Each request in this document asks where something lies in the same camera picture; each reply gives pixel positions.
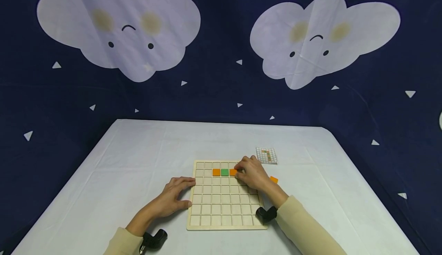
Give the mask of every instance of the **cloud decoration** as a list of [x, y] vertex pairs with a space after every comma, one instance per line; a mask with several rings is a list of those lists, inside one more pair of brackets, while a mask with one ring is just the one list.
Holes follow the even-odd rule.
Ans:
[[37, 17], [52, 39], [135, 82], [178, 65], [201, 23], [192, 0], [40, 0]]
[[264, 59], [268, 77], [285, 78], [290, 89], [300, 89], [380, 48], [400, 23], [398, 11], [383, 2], [347, 8], [344, 0], [314, 0], [305, 9], [283, 2], [259, 16], [250, 44]]

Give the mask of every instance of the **loose orange tile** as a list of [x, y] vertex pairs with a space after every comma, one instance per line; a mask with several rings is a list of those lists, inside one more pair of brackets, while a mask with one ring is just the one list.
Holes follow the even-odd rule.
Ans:
[[220, 169], [213, 169], [212, 175], [213, 176], [221, 176], [221, 170]]
[[271, 177], [270, 177], [270, 180], [273, 181], [273, 182], [275, 182], [275, 183], [277, 184], [277, 178], [271, 176]]

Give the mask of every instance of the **table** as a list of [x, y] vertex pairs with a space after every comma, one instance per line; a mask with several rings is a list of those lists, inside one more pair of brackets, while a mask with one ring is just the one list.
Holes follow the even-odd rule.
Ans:
[[[171, 177], [192, 175], [195, 159], [239, 161], [256, 147], [275, 148], [278, 165], [265, 169], [347, 254], [418, 254], [326, 129], [133, 119], [110, 127], [13, 254], [102, 254]], [[276, 222], [260, 231], [187, 231], [186, 220], [182, 211], [149, 228], [169, 235], [157, 254], [299, 254]]]

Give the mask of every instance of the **beige sleeve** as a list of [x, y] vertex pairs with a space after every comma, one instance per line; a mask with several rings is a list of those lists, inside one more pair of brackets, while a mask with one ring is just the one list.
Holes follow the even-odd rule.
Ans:
[[142, 242], [143, 237], [132, 235], [126, 229], [120, 227], [109, 241], [104, 255], [139, 255]]
[[303, 255], [346, 254], [294, 196], [278, 209], [276, 221]]

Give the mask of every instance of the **navy blue backdrop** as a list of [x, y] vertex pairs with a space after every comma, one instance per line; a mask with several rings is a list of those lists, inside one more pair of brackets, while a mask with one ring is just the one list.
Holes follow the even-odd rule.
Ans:
[[39, 0], [1, 1], [0, 250], [12, 251], [113, 121], [131, 118], [325, 127], [419, 253], [442, 254], [442, 0], [345, 0], [390, 4], [401, 25], [300, 89], [265, 75], [250, 34], [273, 5], [313, 0], [192, 0], [201, 27], [182, 61], [140, 83], [49, 37]]

